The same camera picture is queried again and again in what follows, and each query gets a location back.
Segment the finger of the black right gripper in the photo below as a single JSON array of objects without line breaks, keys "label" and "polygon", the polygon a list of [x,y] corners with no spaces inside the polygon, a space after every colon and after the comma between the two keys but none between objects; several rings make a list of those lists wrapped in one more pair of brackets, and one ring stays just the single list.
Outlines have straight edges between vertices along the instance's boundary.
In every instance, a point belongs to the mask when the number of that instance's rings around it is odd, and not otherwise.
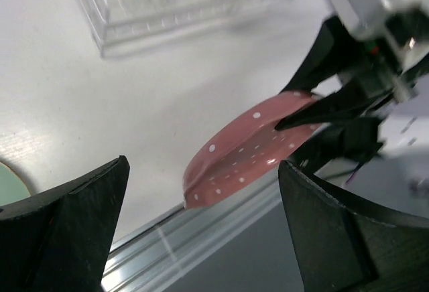
[{"label": "finger of the black right gripper", "polygon": [[283,131],[307,124],[351,120],[362,115],[373,105],[389,100],[391,96],[391,89],[365,86],[353,80],[340,90],[284,117],[275,126],[275,130]]},{"label": "finger of the black right gripper", "polygon": [[282,92],[310,92],[337,75],[343,86],[351,83],[359,94],[369,94],[364,81],[368,77],[371,46],[371,42],[352,37],[338,16],[327,17],[307,56]]}]

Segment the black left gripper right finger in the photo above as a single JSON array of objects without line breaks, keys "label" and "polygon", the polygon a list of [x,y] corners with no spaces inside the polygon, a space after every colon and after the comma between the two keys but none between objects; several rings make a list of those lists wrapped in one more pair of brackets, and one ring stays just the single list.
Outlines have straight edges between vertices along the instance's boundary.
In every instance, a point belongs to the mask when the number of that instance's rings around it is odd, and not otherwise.
[{"label": "black left gripper right finger", "polygon": [[428,219],[376,204],[289,161],[282,202],[305,291],[427,291]]}]

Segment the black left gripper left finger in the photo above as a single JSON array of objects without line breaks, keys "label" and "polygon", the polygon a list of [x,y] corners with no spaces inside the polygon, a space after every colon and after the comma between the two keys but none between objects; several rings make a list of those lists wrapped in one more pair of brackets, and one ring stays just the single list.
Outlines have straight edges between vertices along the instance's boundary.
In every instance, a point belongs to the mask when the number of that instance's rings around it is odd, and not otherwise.
[{"label": "black left gripper left finger", "polygon": [[129,178],[126,156],[1,206],[2,291],[102,291]]}]

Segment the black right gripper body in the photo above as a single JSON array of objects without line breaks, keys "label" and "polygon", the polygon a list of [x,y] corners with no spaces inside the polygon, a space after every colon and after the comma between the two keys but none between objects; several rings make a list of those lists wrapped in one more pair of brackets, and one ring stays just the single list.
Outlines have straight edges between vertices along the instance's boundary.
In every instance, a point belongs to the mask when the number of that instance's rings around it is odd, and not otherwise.
[{"label": "black right gripper body", "polygon": [[359,52],[339,74],[343,84],[353,81],[370,98],[406,102],[417,95],[417,81],[428,75],[428,15],[411,10],[389,16],[375,37],[358,43]]}]

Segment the green ceramic plate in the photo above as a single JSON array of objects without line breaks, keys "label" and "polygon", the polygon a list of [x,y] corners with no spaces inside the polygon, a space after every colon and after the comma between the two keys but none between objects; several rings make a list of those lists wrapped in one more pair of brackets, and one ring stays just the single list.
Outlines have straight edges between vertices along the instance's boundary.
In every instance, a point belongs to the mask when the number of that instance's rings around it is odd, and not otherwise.
[{"label": "green ceramic plate", "polygon": [[32,196],[26,183],[8,166],[1,162],[0,204],[5,206]]}]

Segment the pink dotted plate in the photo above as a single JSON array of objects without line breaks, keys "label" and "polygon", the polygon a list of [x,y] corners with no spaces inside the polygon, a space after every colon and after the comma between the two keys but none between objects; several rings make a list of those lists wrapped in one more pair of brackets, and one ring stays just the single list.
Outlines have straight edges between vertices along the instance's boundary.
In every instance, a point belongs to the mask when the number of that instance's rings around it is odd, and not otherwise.
[{"label": "pink dotted plate", "polygon": [[284,92],[255,105],[222,128],[185,169],[185,208],[216,204],[276,168],[319,126],[310,123],[283,131],[277,131],[275,126],[318,99],[303,91]]}]

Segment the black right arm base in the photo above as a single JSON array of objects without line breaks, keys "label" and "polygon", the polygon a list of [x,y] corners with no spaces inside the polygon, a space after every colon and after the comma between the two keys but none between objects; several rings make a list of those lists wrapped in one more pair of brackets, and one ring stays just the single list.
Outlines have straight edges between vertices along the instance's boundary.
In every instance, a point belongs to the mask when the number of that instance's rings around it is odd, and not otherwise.
[{"label": "black right arm base", "polygon": [[362,167],[374,157],[384,142],[379,140],[379,117],[359,117],[327,126],[301,145],[289,158],[305,172],[315,173],[330,161],[346,159]]}]

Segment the aluminium frame rail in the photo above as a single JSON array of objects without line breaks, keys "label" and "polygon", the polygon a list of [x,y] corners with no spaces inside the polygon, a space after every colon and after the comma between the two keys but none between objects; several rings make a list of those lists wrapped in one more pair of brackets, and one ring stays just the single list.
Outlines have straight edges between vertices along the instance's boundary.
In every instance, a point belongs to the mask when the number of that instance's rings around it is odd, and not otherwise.
[{"label": "aluminium frame rail", "polygon": [[163,291],[281,202],[276,172],[226,200],[169,218],[113,245],[103,291]]}]

